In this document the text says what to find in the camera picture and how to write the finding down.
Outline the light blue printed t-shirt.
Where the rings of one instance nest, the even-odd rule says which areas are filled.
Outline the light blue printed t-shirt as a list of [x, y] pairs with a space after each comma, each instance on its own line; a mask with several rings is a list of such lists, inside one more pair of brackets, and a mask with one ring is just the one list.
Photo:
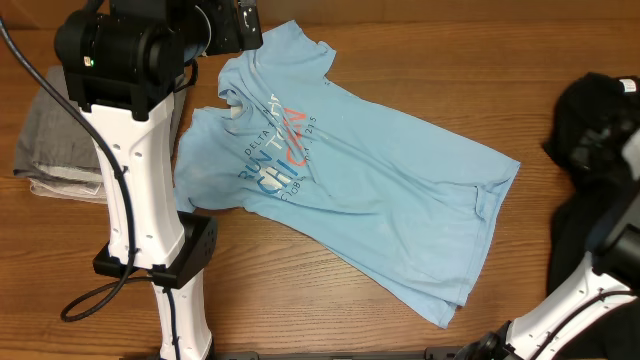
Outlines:
[[331, 82], [335, 51], [295, 22], [230, 59], [225, 108], [195, 110], [177, 207], [241, 207], [324, 245], [429, 322], [465, 305], [519, 163]]

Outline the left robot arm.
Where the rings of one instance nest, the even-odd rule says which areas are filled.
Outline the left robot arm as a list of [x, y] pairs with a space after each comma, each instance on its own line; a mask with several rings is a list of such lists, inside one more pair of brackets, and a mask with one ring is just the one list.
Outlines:
[[54, 48], [77, 117], [91, 128], [111, 235], [95, 257], [115, 294], [149, 281], [162, 328], [162, 359], [211, 359], [203, 275], [214, 219], [177, 209], [171, 178], [176, 95], [196, 83], [197, 60], [262, 43], [253, 1], [113, 1], [73, 12]]

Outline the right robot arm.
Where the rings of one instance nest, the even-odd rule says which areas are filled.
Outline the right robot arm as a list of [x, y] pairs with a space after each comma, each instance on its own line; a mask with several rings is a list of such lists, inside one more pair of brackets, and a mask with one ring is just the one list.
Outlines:
[[574, 337], [639, 298], [639, 184], [594, 225], [576, 270], [529, 313], [460, 349], [459, 359], [552, 359]]

